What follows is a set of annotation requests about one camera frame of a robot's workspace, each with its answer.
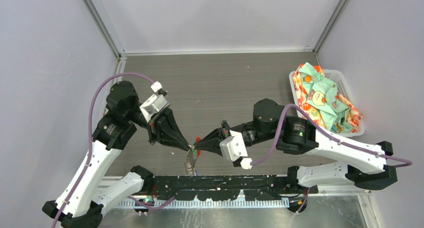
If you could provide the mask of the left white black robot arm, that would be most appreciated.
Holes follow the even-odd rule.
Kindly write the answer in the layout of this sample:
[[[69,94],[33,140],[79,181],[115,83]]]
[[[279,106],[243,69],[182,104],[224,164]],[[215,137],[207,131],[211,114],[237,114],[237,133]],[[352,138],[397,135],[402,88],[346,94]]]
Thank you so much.
[[[138,128],[147,130],[150,144],[189,151],[191,145],[182,135],[165,91],[155,84],[154,93],[140,103],[129,81],[115,83],[106,98],[107,113],[89,137],[86,157],[65,191],[47,201],[42,211],[64,228],[97,228],[104,215],[135,193],[148,195],[155,188],[151,171],[134,166],[121,180],[98,191],[106,171],[122,153]]]

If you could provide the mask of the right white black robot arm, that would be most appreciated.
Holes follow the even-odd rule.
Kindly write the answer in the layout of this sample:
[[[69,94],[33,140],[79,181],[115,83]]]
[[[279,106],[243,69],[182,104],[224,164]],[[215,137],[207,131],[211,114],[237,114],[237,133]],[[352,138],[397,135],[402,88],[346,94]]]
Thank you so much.
[[[398,180],[396,168],[388,165],[393,155],[390,142],[366,144],[328,131],[310,118],[287,115],[289,107],[265,98],[253,106],[252,121],[229,126],[226,121],[193,148],[222,156],[235,167],[249,170],[259,164],[248,156],[248,147],[272,141],[272,151],[289,155],[314,155],[332,160],[317,166],[291,166],[285,186],[291,193],[318,185],[352,184],[380,191]]]

